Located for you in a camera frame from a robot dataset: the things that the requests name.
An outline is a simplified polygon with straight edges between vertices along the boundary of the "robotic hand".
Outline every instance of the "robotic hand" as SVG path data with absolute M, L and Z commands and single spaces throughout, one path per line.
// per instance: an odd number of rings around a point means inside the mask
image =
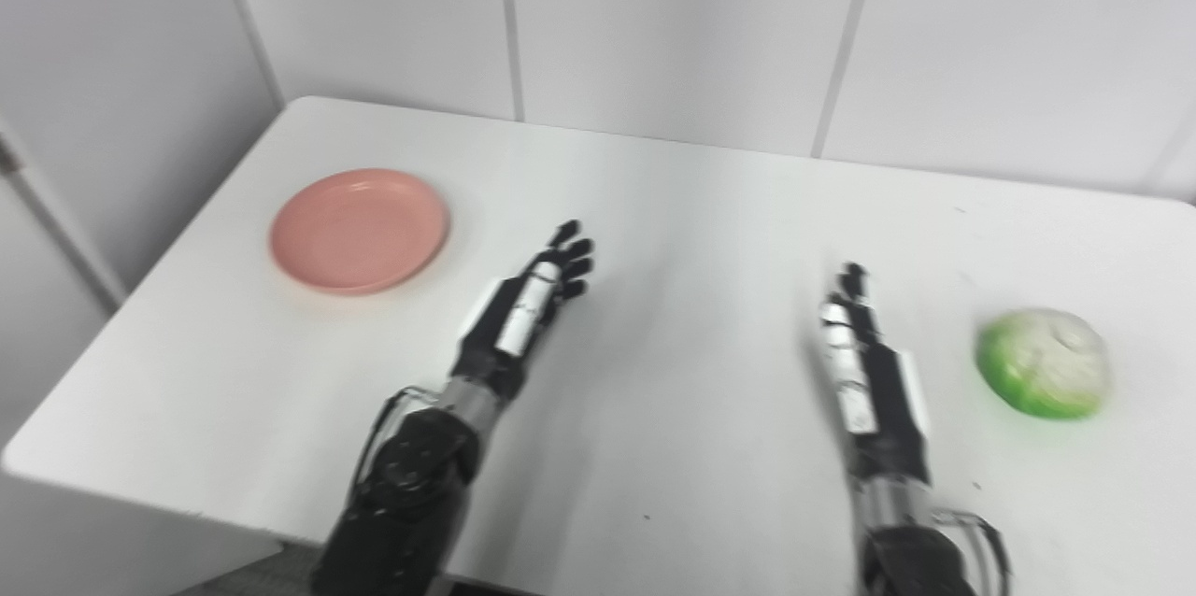
M 928 421 L 909 363 L 880 340 L 865 286 L 848 264 L 822 306 L 822 333 L 844 426 L 864 527 L 862 585 L 868 596 L 975 596 L 959 549 L 936 525 L 975 525 L 1009 586 L 1000 534 L 976 515 L 930 509 Z
M 358 461 L 344 512 L 312 572 L 316 596 L 422 596 L 460 521 L 486 443 L 526 378 L 530 354 L 560 308 L 586 291 L 593 263 L 580 224 L 501 281 L 472 328 L 444 391 L 409 387 L 386 401 Z M 429 405 L 397 421 L 407 397 Z

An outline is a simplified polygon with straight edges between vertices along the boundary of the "wall seam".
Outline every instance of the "wall seam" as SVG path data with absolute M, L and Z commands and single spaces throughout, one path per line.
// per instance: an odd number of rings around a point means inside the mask
M 1139 183 L 1139 194 L 1155 194 L 1159 186 L 1163 184 L 1163 175 L 1167 171 L 1167 168 L 1174 163 L 1183 151 L 1184 145 L 1196 135 L 1196 101 L 1189 105 L 1179 120 L 1178 127 L 1167 138 L 1167 142 L 1163 145 L 1159 151 L 1159 156 L 1154 158 L 1151 168 L 1146 170 Z
M 831 68 L 830 83 L 826 85 L 826 97 L 823 99 L 823 108 L 818 116 L 818 128 L 814 129 L 814 140 L 810 146 L 810 157 L 822 159 L 826 147 L 826 136 L 830 133 L 830 124 L 835 116 L 835 105 L 838 103 L 838 95 L 843 89 L 843 79 L 847 77 L 847 66 L 852 59 L 852 48 L 855 47 L 855 35 L 860 29 L 860 18 L 864 14 L 866 0 L 850 0 L 847 7 L 847 19 L 843 22 L 843 32 L 840 36 L 838 50 L 835 53 L 835 65 Z
M 50 191 L 28 151 L 18 147 L 11 130 L 0 126 L 0 182 L 7 182 L 42 231 L 66 257 L 87 291 L 111 316 L 128 297 L 128 290 L 108 264 L 102 251 L 71 215 L 66 203 Z
M 274 98 L 274 105 L 281 111 L 287 104 L 286 97 L 282 96 L 282 86 L 279 84 L 277 73 L 274 72 L 270 56 L 266 50 L 266 41 L 262 39 L 262 32 L 258 30 L 254 13 L 249 8 L 249 0 L 232 0 L 232 2 L 237 8 L 237 14 L 240 16 L 240 24 L 245 30 L 245 36 L 249 38 L 249 45 L 254 50 L 254 57 L 257 60 L 257 68 L 261 71 L 262 78 L 266 80 L 266 86 Z
M 515 0 L 502 0 L 502 18 L 507 35 L 507 63 L 511 68 L 511 109 L 515 122 L 525 121 L 523 63 L 519 56 L 519 24 Z

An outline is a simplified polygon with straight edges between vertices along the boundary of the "robot finger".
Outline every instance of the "robot finger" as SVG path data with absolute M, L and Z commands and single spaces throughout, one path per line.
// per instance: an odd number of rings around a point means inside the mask
M 590 272 L 593 272 L 593 268 L 594 268 L 594 262 L 588 257 L 582 257 L 581 260 L 574 260 L 573 262 L 566 264 L 565 273 L 561 276 L 561 280 L 568 282 L 573 279 L 581 278 L 588 274 Z
M 548 247 L 555 249 L 560 248 L 562 243 L 568 242 L 570 238 L 578 236 L 578 232 L 580 231 L 581 231 L 581 223 L 578 220 L 569 220 L 563 225 L 561 225 L 560 227 L 556 227 L 556 233 L 554 233 L 553 238 L 549 239 Z
M 586 293 L 586 288 L 588 288 L 586 281 L 582 280 L 569 281 L 565 284 L 565 290 L 561 292 L 561 298 L 568 300 L 573 299 L 574 297 L 580 297 L 581 294 Z
M 581 257 L 593 253 L 593 250 L 594 242 L 588 238 L 584 238 L 581 241 L 573 242 L 568 248 L 565 248 L 565 256 L 569 260 L 580 260 Z

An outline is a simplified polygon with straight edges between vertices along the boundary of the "floor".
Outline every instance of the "floor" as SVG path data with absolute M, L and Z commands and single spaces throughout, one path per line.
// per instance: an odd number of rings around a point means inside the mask
M 307 576 L 319 551 L 285 545 L 281 553 L 225 573 L 175 596 L 310 596 Z M 512 596 L 483 586 L 440 582 L 427 596 Z

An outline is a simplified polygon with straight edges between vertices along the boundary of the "cabinet door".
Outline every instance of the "cabinet door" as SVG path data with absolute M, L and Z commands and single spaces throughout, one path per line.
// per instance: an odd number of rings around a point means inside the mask
M 104 324 L 0 178 L 0 443 Z M 161 596 L 269 555 L 273 541 L 0 474 L 0 594 Z

